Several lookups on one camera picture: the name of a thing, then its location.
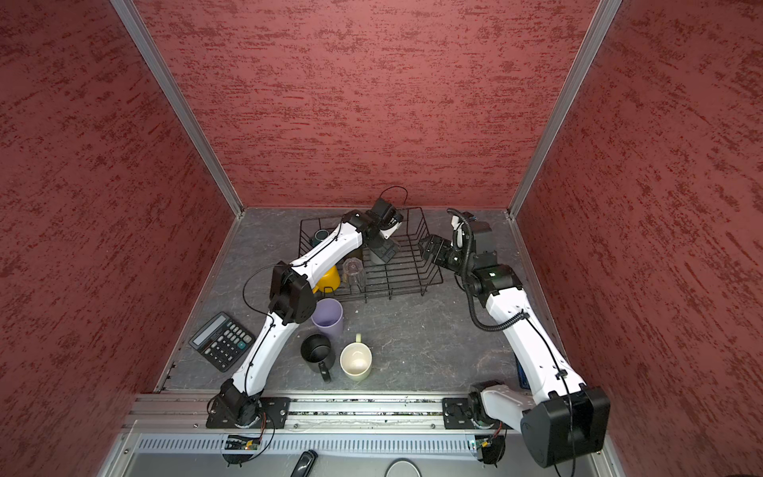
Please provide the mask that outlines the clear glass cup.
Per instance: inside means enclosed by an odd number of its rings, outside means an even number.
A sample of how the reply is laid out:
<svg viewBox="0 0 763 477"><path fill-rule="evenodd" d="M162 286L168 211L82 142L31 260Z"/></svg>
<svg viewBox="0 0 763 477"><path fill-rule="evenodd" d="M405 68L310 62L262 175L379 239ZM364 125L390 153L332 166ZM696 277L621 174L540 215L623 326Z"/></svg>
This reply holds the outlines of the clear glass cup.
<svg viewBox="0 0 763 477"><path fill-rule="evenodd" d="M343 263L343 280L349 288L358 288L363 292L366 288L366 274L363 260L347 258Z"/></svg>

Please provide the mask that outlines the teal green cup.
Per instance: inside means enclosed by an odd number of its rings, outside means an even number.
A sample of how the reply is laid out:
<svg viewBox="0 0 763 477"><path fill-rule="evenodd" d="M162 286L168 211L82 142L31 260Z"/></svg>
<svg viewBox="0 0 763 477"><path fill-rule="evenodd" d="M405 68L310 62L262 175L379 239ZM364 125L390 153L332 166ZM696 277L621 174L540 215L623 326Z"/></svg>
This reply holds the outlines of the teal green cup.
<svg viewBox="0 0 763 477"><path fill-rule="evenodd" d="M318 244L321 244L321 242L324 242L326 238L330 236L330 232L325 229L318 230L312 237L311 244L312 246L318 246Z"/></svg>

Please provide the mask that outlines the yellow mug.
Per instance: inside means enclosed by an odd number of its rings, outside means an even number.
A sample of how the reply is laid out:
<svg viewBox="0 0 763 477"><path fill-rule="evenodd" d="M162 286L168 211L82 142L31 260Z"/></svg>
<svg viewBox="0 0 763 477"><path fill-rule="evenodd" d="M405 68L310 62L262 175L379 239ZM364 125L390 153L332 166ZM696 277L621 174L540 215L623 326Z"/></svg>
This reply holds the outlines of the yellow mug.
<svg viewBox="0 0 763 477"><path fill-rule="evenodd" d="M314 294L330 294L336 292L342 284L342 278L337 266L332 266L316 283Z"/></svg>

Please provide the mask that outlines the lilac plastic cup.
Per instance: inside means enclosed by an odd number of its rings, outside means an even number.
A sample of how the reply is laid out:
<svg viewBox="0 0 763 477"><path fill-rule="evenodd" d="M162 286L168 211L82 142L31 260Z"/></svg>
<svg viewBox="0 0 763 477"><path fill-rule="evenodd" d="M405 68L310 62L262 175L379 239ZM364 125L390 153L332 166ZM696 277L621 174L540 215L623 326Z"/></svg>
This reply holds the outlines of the lilac plastic cup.
<svg viewBox="0 0 763 477"><path fill-rule="evenodd" d="M324 298L317 302L311 321L317 330L330 337L339 339L343 333L344 308L334 298Z"/></svg>

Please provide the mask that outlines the cream mug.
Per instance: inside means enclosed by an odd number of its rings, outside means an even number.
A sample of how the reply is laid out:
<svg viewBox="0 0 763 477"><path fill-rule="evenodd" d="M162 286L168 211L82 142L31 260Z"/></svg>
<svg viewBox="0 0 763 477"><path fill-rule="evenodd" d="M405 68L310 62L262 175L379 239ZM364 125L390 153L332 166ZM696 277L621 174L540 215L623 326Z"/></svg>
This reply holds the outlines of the cream mug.
<svg viewBox="0 0 763 477"><path fill-rule="evenodd" d="M352 381L361 382L371 374L372 365L372 350L363 342L362 334L358 333L355 340L342 350L341 369Z"/></svg>

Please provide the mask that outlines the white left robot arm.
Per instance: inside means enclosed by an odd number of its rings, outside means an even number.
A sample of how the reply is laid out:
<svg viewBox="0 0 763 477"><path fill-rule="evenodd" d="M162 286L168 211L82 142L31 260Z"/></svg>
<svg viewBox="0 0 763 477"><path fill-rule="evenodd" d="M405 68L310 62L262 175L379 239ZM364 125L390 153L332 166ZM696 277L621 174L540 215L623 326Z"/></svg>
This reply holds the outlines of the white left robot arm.
<svg viewBox="0 0 763 477"><path fill-rule="evenodd" d="M208 420L224 419L233 427L248 429L262 423L260 397L282 349L299 325L313 315L318 299L314 289L333 266L359 248L368 248L384 262L397 253L391 236L403 223L403 214L379 198L370 210L353 210L338 226L292 262L272 268L267 314L254 347L244 363L208 402Z"/></svg>

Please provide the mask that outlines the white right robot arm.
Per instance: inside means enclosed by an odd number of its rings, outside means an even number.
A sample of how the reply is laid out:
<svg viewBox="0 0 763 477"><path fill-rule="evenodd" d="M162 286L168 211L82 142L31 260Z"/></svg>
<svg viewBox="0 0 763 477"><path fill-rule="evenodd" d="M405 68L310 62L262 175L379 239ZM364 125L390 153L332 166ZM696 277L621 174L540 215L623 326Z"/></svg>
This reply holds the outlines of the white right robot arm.
<svg viewBox="0 0 763 477"><path fill-rule="evenodd" d="M498 382L477 385L469 417L481 427L502 423L518 431L542 468L576 461L604 447L610 399L585 383L540 324L522 280L498 260L493 231L472 214L450 210L451 238L430 235L422 257L452 271L480 330L502 333L522 367L528 395Z"/></svg>

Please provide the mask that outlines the black mug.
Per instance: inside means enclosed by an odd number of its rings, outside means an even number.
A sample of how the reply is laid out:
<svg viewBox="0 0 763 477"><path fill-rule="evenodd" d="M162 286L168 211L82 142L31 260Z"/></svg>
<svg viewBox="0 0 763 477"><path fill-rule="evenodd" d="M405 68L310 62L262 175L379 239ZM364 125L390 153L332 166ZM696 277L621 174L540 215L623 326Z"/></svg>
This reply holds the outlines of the black mug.
<svg viewBox="0 0 763 477"><path fill-rule="evenodd" d="M336 363L336 353L327 336L321 333L308 336L300 346L300 356L324 383L332 382L331 370Z"/></svg>

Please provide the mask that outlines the black calculator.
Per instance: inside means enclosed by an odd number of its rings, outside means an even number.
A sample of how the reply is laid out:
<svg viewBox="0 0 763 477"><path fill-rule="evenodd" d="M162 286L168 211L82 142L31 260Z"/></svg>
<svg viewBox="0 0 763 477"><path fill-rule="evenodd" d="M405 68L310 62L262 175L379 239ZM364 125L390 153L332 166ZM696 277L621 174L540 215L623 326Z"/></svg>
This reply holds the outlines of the black calculator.
<svg viewBox="0 0 763 477"><path fill-rule="evenodd" d="M190 339L190 346L218 371L226 372L254 345L254 333L225 312L216 314Z"/></svg>

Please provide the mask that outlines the grey round object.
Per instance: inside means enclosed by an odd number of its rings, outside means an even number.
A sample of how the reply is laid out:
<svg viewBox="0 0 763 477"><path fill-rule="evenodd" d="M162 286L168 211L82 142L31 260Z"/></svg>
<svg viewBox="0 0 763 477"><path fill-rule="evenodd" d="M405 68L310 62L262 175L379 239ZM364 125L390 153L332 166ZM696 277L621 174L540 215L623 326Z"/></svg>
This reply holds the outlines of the grey round object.
<svg viewBox="0 0 763 477"><path fill-rule="evenodd" d="M417 465L409 459L400 458L393 461L383 475L385 477L421 477Z"/></svg>

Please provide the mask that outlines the black remote handset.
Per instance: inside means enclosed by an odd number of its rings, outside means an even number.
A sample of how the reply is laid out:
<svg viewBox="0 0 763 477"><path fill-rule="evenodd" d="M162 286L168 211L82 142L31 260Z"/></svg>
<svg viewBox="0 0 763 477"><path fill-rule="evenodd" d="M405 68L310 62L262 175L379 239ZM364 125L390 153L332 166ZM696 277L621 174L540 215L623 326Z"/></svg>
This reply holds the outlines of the black remote handset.
<svg viewBox="0 0 763 477"><path fill-rule="evenodd" d="M304 451L298 458L290 477L308 477L316 463L318 454L314 450Z"/></svg>

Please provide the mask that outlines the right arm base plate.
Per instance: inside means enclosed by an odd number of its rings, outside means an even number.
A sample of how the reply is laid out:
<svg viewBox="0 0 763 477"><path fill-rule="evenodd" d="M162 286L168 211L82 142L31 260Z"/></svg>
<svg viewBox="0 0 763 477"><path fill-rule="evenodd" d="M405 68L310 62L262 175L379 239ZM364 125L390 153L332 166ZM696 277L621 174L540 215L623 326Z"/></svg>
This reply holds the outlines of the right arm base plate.
<svg viewBox="0 0 763 477"><path fill-rule="evenodd" d="M465 430L475 428L468 397L444 397L441 405L443 424L446 429Z"/></svg>

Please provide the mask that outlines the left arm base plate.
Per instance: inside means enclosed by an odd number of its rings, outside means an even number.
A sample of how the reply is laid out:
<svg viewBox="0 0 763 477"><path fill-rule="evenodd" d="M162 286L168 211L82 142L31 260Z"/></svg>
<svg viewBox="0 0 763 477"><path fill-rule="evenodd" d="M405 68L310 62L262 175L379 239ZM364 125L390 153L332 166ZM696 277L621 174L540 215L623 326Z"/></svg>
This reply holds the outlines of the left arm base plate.
<svg viewBox="0 0 763 477"><path fill-rule="evenodd" d="M207 429L260 429L262 421L266 420L266 427L272 429L284 429L288 418L291 399L288 397L262 397L259 401L258 417L251 425L237 425L232 417L229 417L223 407L214 399L210 402Z"/></svg>

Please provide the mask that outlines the aluminium corner post right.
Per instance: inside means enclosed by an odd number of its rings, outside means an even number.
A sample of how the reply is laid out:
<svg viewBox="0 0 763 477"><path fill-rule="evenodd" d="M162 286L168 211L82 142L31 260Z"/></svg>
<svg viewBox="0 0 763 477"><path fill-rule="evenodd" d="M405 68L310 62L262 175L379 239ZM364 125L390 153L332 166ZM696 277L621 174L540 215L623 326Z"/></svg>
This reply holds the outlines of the aluminium corner post right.
<svg viewBox="0 0 763 477"><path fill-rule="evenodd" d="M560 129L562 129L562 125L621 5L621 0L601 0L598 3L564 80L558 99L554 103L548 122L540 135L528 169L508 208L510 221L516 222L518 220L522 206L531 192L538 173L542 170L542 165L544 165L544 161L546 161L546 157L554 145Z"/></svg>

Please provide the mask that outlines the aluminium corner post left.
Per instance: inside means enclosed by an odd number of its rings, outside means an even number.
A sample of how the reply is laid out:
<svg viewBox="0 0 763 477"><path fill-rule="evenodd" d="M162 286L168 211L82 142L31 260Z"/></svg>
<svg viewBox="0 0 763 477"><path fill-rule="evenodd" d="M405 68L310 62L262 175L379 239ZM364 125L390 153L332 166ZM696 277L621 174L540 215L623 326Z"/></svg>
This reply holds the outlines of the aluminium corner post left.
<svg viewBox="0 0 763 477"><path fill-rule="evenodd" d="M155 81L157 81L176 117L180 120L184 131L212 175L219 191L226 199L234 215L240 218L244 214L246 207L242 200L240 200L236 189L232 186L232 182L230 182L228 174L224 171L218 155L216 155L196 115L194 115L188 101L182 94L176 79L151 37L135 3L127 0L111 0L110 4L133 43L135 43L141 57L143 57L145 64L149 71L151 71Z"/></svg>

